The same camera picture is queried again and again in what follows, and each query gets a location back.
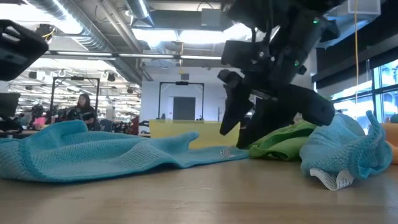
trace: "yellow desk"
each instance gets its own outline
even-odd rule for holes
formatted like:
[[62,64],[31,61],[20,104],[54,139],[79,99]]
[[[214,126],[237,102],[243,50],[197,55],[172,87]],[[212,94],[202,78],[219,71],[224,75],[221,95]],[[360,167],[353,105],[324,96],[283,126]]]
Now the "yellow desk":
[[4,224],[398,222],[398,166],[337,192],[299,164],[236,161],[75,185],[0,180]]

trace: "blue microfiber cloth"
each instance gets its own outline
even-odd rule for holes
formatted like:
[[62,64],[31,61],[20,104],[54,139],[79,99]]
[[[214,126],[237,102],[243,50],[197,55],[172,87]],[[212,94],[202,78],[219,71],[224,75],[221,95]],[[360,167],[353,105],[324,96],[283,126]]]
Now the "blue microfiber cloth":
[[336,114],[329,126],[317,127],[300,150],[301,169],[319,169],[331,175],[347,170],[354,178],[367,179],[386,170],[392,161],[386,134],[372,111],[369,134],[353,118]]
[[248,157],[229,146],[189,150],[197,133],[148,139],[88,132],[82,121],[53,124],[33,136],[0,140],[0,177],[76,182],[144,172],[161,164],[178,168]]

